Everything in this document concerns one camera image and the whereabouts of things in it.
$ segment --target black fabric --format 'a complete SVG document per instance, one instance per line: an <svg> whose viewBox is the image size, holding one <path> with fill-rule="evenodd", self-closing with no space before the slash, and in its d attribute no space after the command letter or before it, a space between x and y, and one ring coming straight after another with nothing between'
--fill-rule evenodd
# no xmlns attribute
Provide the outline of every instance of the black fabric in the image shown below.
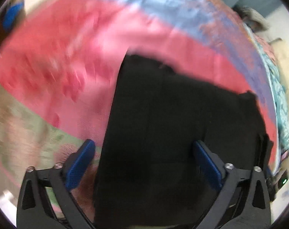
<svg viewBox="0 0 289 229"><path fill-rule="evenodd" d="M126 56L95 180L95 224L198 221L217 193L192 157L192 142L202 140L225 163L251 169L265 134L252 93L237 95L161 62Z"/></svg>

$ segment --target white wall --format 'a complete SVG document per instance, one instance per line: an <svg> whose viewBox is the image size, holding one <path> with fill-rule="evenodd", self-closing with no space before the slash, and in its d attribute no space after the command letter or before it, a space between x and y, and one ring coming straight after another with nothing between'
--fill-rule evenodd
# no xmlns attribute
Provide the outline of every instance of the white wall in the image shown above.
<svg viewBox="0 0 289 229"><path fill-rule="evenodd" d="M285 6L280 6L267 16L266 20L270 24L270 29L258 35L263 36L268 42L281 38L289 45L289 12Z"/></svg>

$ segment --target bed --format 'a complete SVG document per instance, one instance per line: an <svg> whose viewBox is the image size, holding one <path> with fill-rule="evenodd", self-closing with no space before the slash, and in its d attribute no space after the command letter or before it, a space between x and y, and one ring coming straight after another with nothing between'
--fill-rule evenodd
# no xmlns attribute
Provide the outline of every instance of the bed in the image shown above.
<svg viewBox="0 0 289 229"><path fill-rule="evenodd" d="M221 0L49 0L0 49L0 178L15 197L28 166L50 168L87 138L97 145L87 175L94 178L126 52L236 93L254 92L277 169L266 70L242 21ZM92 217L92 187L73 194Z"/></svg>

